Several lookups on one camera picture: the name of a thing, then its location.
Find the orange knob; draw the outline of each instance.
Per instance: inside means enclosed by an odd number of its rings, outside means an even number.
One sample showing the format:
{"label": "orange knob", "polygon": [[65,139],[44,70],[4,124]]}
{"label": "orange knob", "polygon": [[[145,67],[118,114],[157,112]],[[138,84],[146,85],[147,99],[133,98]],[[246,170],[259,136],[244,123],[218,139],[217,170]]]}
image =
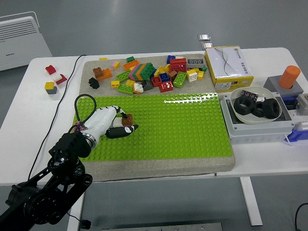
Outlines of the orange knob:
{"label": "orange knob", "polygon": [[297,66],[287,66],[283,75],[278,81],[278,84],[285,89],[290,89],[295,83],[300,74],[300,69]]}

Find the white heater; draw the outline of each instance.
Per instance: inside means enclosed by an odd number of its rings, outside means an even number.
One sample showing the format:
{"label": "white heater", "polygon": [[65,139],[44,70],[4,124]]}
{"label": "white heater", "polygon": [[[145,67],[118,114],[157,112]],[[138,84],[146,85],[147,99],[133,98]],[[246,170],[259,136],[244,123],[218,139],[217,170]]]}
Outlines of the white heater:
{"label": "white heater", "polygon": [[0,71],[52,57],[38,25],[32,16],[0,22]]}

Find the white desk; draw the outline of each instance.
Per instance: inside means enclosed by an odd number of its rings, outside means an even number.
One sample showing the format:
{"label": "white desk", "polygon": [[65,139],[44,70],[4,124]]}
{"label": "white desk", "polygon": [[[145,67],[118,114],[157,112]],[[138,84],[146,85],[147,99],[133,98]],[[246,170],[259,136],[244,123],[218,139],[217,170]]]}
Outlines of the white desk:
{"label": "white desk", "polygon": [[[284,48],[246,49],[245,58],[255,79],[252,86],[263,86],[267,77],[281,75],[288,65],[297,65],[292,55]],[[109,59],[167,55],[170,53],[106,55]],[[39,155],[33,174],[43,169],[50,155],[48,150],[54,146],[63,133],[70,128],[74,117],[73,103],[79,93],[83,65],[100,56],[80,58],[75,73],[69,83],[68,91],[60,106],[51,133]],[[11,185],[27,180],[39,146],[45,137],[56,106],[64,92],[48,95],[44,89],[48,81],[46,66],[53,65],[56,70],[69,77],[77,57],[54,57],[34,59],[20,84],[12,105],[0,129],[0,185]],[[297,79],[304,92],[308,83],[303,74]],[[270,174],[296,174],[308,172],[308,142],[299,141],[292,147],[284,142],[237,144],[233,145],[236,165],[230,172],[219,172],[218,177],[239,177]]]}

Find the gray floor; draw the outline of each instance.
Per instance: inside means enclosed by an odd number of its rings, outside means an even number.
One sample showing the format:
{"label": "gray floor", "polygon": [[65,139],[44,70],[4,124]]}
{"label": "gray floor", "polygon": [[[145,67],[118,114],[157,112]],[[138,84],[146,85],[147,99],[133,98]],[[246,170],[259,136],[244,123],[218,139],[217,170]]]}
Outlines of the gray floor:
{"label": "gray floor", "polygon": [[[195,51],[201,49],[197,34],[208,33],[215,46],[285,47],[308,77],[304,0],[0,0],[0,6],[0,16],[35,11],[54,56]],[[25,71],[0,72],[0,124]],[[252,178],[263,227],[250,227],[238,179],[93,184],[82,216],[93,230],[213,221],[228,231],[291,231],[296,208],[308,202],[307,182],[307,175]],[[9,190],[0,187],[0,212]],[[300,212],[302,230],[308,230],[307,212]],[[67,220],[33,230],[64,230]]]}

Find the green baseplate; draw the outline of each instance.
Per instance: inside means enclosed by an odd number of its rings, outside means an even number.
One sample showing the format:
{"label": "green baseplate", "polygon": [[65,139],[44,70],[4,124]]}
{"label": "green baseplate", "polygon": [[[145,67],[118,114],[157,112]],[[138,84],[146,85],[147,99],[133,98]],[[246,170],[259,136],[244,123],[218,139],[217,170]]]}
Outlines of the green baseplate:
{"label": "green baseplate", "polygon": [[[232,156],[228,133],[216,93],[96,97],[97,108],[120,106],[133,114],[138,129],[131,135],[108,139],[82,161],[177,159]],[[81,119],[93,110],[80,98]]]}

